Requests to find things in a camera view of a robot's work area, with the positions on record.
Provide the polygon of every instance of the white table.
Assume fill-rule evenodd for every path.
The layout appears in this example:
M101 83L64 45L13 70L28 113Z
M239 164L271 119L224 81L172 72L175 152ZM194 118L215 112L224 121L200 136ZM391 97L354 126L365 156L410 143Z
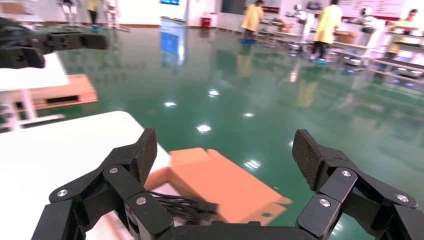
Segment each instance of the white table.
M143 131L131 115L114 111L0 134L2 239L31 239L52 191L96 169L113 148L135 143ZM151 171L169 164L158 145ZM101 218L87 239L116 239L110 222Z
M29 89L63 86L69 83L67 74L57 52L44 55L45 68L27 67L22 69L0 68L0 105L6 105L11 117L0 124L0 129L12 131L21 129L22 125L56 119L63 119L63 114L38 117L34 109ZM20 120L13 102L13 92L20 91L26 113L26 120Z

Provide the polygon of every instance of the black cable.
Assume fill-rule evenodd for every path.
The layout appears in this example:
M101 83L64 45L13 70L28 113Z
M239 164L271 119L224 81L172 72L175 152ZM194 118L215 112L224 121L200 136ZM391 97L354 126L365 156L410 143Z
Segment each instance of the black cable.
M210 215L217 214L218 205L189 196L174 196L153 191L151 194L173 217L186 220L187 225L200 225Z

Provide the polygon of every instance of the monitor screen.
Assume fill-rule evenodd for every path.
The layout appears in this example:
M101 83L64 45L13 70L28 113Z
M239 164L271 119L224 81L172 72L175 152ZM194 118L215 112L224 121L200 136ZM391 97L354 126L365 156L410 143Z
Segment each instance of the monitor screen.
M180 5L180 0L160 0L161 4Z

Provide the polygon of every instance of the black robotic arm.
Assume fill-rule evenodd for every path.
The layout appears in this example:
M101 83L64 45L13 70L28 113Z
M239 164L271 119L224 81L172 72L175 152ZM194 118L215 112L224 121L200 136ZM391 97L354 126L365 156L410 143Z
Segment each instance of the black robotic arm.
M106 38L100 34L32 31L0 17L0 69L42 69L46 65L43 55L53 51L107 48Z
M174 227L172 216L143 187L156 153L155 130L147 128L136 143L115 148L97 169L53 191L32 240L84 240L110 211L135 240L326 240L343 213L376 240L424 239L424 214L412 196L363 173L305 129L297 130L292 153L316 195L295 227L218 221Z

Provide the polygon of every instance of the humanoid robot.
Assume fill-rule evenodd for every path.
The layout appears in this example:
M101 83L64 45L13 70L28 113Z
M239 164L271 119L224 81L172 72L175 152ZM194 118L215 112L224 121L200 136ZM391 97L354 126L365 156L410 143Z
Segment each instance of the humanoid robot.
M77 6L81 7L80 0L57 0L65 16L65 27L78 28L81 23L78 20Z
M376 18L371 16L371 8L362 8L359 12L360 17L350 20L349 22L352 24L362 25L361 32L362 34L360 45L367 45L370 37L373 33L376 32Z
M307 44L309 32L314 22L314 15L303 11L300 4L294 5L293 9L294 13L288 17L296 18L296 22L300 24L300 28L297 30L297 34L300 37L293 44L289 44L289 49L290 53L300 53L303 51L303 46Z
M120 26L121 11L118 0L102 0L104 5L104 13L106 15L106 24L108 29L117 29L129 32L129 28Z
M348 21L350 24L360 25L360 31L362 34L360 35L359 40L356 42L357 45L361 46L370 46L372 43L372 37L374 33L377 31L377 19L371 16L371 8L362 8L359 12L359 17L355 19L351 19ZM365 60L358 59L357 57L345 57L345 63L355 67L367 66L369 61L369 54L366 55Z

